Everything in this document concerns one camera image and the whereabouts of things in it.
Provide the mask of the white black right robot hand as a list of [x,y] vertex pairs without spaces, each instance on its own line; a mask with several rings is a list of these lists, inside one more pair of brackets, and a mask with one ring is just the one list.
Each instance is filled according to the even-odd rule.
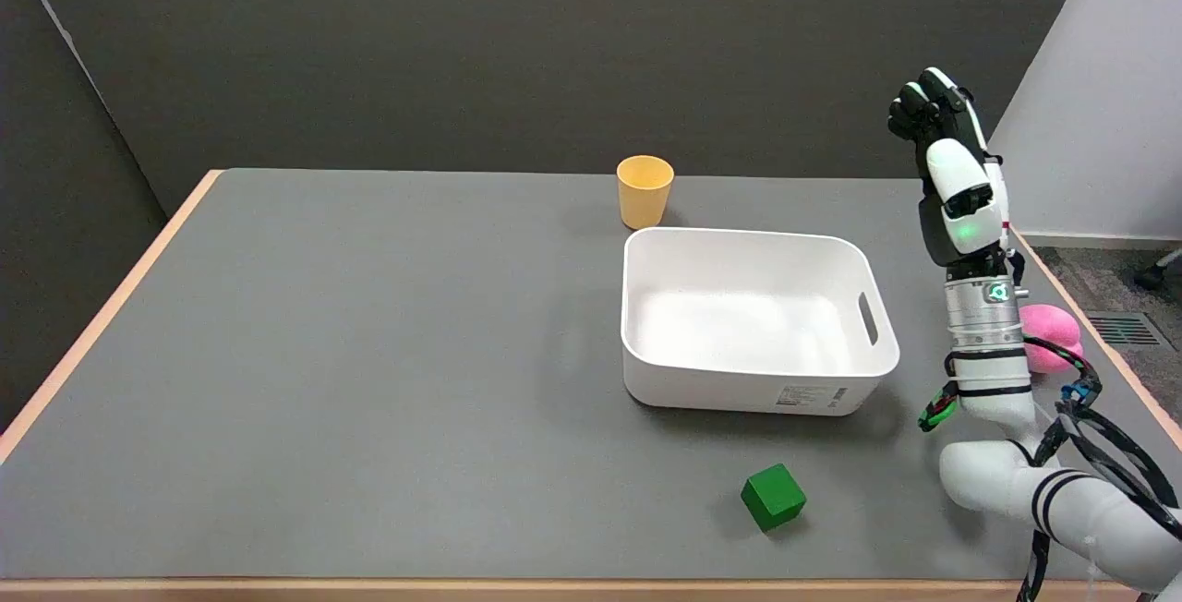
[[926,67],[900,88],[886,127],[913,143],[931,261],[954,276],[1002,273],[1014,254],[1002,157],[987,148],[970,92],[942,69]]

